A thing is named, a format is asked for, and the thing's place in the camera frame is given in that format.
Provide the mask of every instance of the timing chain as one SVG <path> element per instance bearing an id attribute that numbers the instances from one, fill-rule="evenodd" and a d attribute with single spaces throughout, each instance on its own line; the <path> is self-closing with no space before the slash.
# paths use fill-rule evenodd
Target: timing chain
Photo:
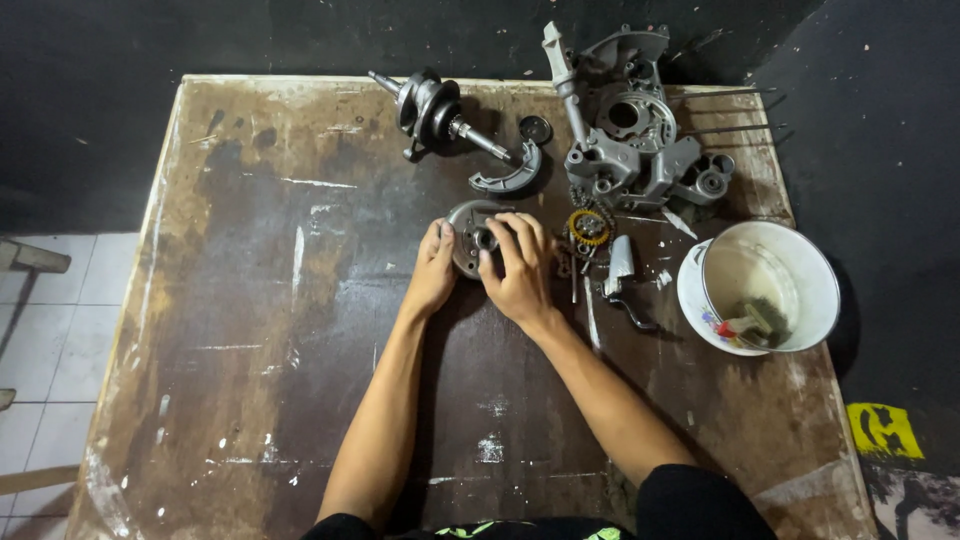
<path id="1" fill-rule="evenodd" d="M 613 219 L 613 212 L 610 210 L 610 207 L 599 199 L 587 195 L 587 192 L 577 185 L 570 187 L 570 203 L 573 204 L 575 209 L 593 210 L 600 214 L 600 216 L 603 217 L 607 229 L 610 230 L 609 241 L 614 239 L 616 236 L 616 220 Z M 572 254 L 575 258 L 583 262 L 589 262 L 593 266 L 607 266 L 610 264 L 609 253 L 607 253 L 605 257 L 591 257 L 590 255 L 584 255 L 577 251 L 576 246 L 570 244 L 570 225 L 565 221 L 562 234 L 564 241 L 560 242 L 558 246 L 560 251 L 565 252 L 567 255 Z"/>

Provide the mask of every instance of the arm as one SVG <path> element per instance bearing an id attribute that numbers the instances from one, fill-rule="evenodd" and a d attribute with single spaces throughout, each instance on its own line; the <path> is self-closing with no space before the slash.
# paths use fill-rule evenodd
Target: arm
<path id="1" fill-rule="evenodd" d="M 501 222 L 516 232 L 519 247 Z M 659 465 L 694 464 L 677 436 L 553 308 L 547 289 L 553 241 L 540 223 L 527 214 L 504 213 L 487 226 L 500 242 L 506 268 L 501 281 L 490 254 L 480 253 L 487 293 L 543 349 L 613 463 L 634 485 Z"/>
<path id="2" fill-rule="evenodd" d="M 450 224 L 431 223 L 394 329 L 333 463 L 318 522 L 346 513 L 377 528 L 390 517 L 413 454 L 423 329 L 456 282 L 452 251 Z"/>

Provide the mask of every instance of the stained wooden table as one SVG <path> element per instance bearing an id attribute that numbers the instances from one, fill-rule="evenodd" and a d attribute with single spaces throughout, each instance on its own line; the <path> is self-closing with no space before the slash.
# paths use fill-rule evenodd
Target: stained wooden table
<path id="1" fill-rule="evenodd" d="M 520 117 L 553 124 L 549 181 L 516 206 L 558 232 L 572 211 L 570 133 L 553 88 L 462 87 L 468 120 L 509 148 Z M 691 128 L 766 120 L 752 95 L 677 113 Z M 553 283 L 555 301 L 781 537 L 874 537 L 826 347 L 722 353 L 687 324 L 674 283 L 654 283 L 734 221 L 793 224 L 769 132 L 702 140 L 737 162 L 715 217 L 691 231 L 659 212 L 618 220 L 635 244 L 636 298 L 669 338 L 637 332 L 595 294 L 572 306 L 569 281 Z M 506 170 L 481 151 L 413 165 L 406 144 L 391 96 L 366 79 L 184 77 L 68 538 L 296 538 L 313 523 L 427 223 L 477 198 L 468 176 Z M 542 353 L 461 280 L 426 336 L 393 528 L 572 514 L 629 525 L 632 496 Z"/>

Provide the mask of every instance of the white bucket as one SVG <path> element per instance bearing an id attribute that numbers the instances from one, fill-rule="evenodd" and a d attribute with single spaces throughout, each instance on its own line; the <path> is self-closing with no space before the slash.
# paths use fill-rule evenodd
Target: white bucket
<path id="1" fill-rule="evenodd" d="M 827 259 L 805 236 L 770 221 L 738 223 L 686 254 L 677 275 L 686 320 L 712 345 L 742 356 L 795 352 L 820 343 L 840 313 L 840 288 Z M 738 304 L 763 297 L 783 314 L 787 336 L 775 347 L 717 334 L 741 317 Z"/>

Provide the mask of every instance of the person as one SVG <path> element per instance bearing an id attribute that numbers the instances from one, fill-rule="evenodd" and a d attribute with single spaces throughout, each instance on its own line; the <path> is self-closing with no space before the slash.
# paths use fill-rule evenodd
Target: person
<path id="1" fill-rule="evenodd" d="M 507 227 L 516 233 L 514 242 Z M 680 439 L 593 354 L 550 300 L 553 237 L 532 216 L 487 220 L 506 276 L 480 252 L 480 276 L 493 303 L 532 339 L 563 379 L 613 464 L 638 486 L 637 538 L 776 538 L 729 480 L 699 468 Z M 420 243 L 417 263 L 370 385 L 337 453 L 317 523 L 303 540 L 373 540 L 406 481 L 414 449 L 420 348 L 430 315 L 450 296 L 454 231 L 438 219 Z M 459 525 L 407 538 L 619 540 L 633 535 L 588 518 L 544 518 Z"/>

